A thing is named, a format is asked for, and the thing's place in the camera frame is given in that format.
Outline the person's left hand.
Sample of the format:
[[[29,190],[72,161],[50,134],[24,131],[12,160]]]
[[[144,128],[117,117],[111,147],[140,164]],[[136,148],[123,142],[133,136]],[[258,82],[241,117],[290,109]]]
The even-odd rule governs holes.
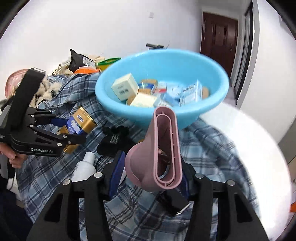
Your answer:
[[[0,143],[0,151],[9,159],[13,168],[20,169],[28,158],[28,155],[16,153],[5,143]]]

